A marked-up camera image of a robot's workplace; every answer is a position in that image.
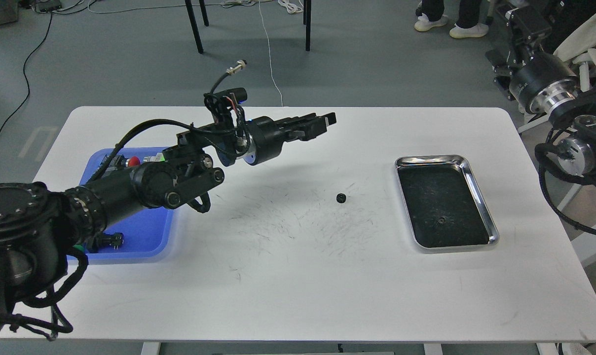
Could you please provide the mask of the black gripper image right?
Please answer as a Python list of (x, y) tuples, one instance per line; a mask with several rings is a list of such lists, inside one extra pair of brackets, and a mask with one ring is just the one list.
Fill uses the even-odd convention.
[[(488, 50), (485, 58), (503, 95), (517, 100), (528, 114), (549, 114), (575, 99), (578, 76), (557, 56), (541, 52), (541, 43), (552, 33), (542, 14), (530, 5), (500, 5), (497, 14), (508, 30), (508, 49)], [(518, 62), (528, 63), (518, 70)]]

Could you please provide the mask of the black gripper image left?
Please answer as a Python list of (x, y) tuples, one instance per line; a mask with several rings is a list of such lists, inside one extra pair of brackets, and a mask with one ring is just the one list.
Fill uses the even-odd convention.
[(278, 157), (284, 143), (309, 141), (327, 132), (328, 126), (336, 124), (336, 113), (316, 113), (273, 120), (262, 116), (246, 122), (251, 137), (250, 150), (243, 159), (251, 166)]

